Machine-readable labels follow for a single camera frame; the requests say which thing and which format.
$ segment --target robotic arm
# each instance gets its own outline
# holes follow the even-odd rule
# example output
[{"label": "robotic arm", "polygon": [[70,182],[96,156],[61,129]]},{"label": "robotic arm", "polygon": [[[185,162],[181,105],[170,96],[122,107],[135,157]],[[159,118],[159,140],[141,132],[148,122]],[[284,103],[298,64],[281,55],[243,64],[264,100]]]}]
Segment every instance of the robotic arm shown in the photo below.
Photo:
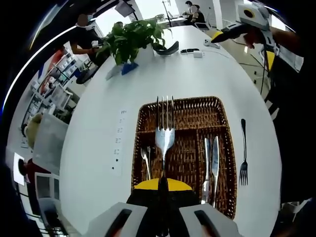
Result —
[{"label": "robotic arm", "polygon": [[274,52],[275,42],[269,26],[269,12],[261,4],[253,2],[252,4],[239,4],[237,6],[239,19],[231,25],[225,27],[220,34],[213,38],[212,42],[223,42],[227,39],[235,39],[241,34],[250,32],[251,29],[258,31],[262,38],[265,50]]}]

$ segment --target knife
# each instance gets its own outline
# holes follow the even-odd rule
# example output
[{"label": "knife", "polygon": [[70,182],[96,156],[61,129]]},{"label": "knife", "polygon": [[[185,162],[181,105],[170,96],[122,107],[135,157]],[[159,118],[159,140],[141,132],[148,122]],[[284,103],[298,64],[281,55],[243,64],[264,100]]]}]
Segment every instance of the knife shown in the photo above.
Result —
[{"label": "knife", "polygon": [[205,181],[202,185],[202,200],[201,204],[208,203],[208,190],[209,190],[209,155],[211,150],[211,143],[208,138],[204,138],[204,149],[205,149],[205,166],[206,166],[206,175]]},{"label": "knife", "polygon": [[217,181],[218,181],[218,171],[219,171],[219,146],[218,146],[218,136],[214,138],[213,151],[212,151],[212,174],[214,176],[214,195],[213,195],[213,207],[215,208],[216,201],[216,191],[217,191]]}]

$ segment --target window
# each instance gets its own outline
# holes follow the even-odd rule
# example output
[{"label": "window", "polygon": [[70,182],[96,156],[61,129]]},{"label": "window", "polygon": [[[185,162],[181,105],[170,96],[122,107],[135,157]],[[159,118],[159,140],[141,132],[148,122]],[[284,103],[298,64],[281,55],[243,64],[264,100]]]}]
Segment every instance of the window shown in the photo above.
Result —
[{"label": "window", "polygon": [[278,18],[272,15],[271,20],[272,20],[272,27],[285,31],[285,24],[281,22]]},{"label": "window", "polygon": [[105,11],[95,20],[104,36],[106,36],[112,30],[114,23],[118,21],[121,21],[124,24],[129,24],[131,22],[128,16],[124,18],[121,14],[119,14],[115,10],[115,7]]},{"label": "window", "polygon": [[[165,17],[167,17],[162,0],[135,0],[135,2],[143,19],[153,18],[159,14],[164,14]],[[172,16],[179,16],[179,10],[175,0],[166,0],[164,4]]]}]

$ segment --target green leaves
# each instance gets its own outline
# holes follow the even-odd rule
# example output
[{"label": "green leaves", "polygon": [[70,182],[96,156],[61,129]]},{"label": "green leaves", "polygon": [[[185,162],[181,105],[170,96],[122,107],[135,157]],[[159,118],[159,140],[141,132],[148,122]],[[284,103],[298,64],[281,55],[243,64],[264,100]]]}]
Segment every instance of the green leaves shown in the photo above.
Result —
[{"label": "green leaves", "polygon": [[139,48],[146,48],[148,44],[155,48],[164,48],[163,29],[157,24],[157,20],[161,18],[163,15],[149,20],[135,21],[123,28],[119,24],[114,24],[112,31],[104,38],[103,47],[97,55],[109,50],[113,54],[116,64],[119,65],[128,61],[134,62]]}]

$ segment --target woven cutlery tray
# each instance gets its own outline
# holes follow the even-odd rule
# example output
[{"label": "woven cutlery tray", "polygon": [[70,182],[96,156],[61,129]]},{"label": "woven cutlery tray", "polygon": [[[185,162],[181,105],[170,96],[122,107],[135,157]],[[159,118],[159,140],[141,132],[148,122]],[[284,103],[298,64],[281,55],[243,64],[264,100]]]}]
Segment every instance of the woven cutlery tray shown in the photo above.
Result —
[{"label": "woven cutlery tray", "polygon": [[[156,106],[156,103],[146,104],[139,111],[133,155],[132,189],[146,180],[147,169],[141,157],[141,148],[151,147],[151,176],[160,176],[161,152],[155,146]],[[174,122],[175,142],[166,155],[166,177],[190,185],[201,199],[206,169],[204,138],[208,137],[213,141],[214,136],[218,136],[220,166],[216,209],[233,219],[236,209],[237,176],[232,138],[222,102],[213,96],[174,100]],[[213,197],[212,187],[213,178],[210,182],[210,200]]]}]

